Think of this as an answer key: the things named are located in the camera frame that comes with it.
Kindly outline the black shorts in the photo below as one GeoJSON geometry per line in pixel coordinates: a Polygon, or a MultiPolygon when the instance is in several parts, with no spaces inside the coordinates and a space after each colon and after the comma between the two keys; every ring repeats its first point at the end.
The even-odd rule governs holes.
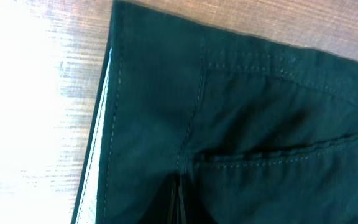
{"type": "Polygon", "coordinates": [[[358,62],[112,5],[73,223],[358,223],[358,62]]]}

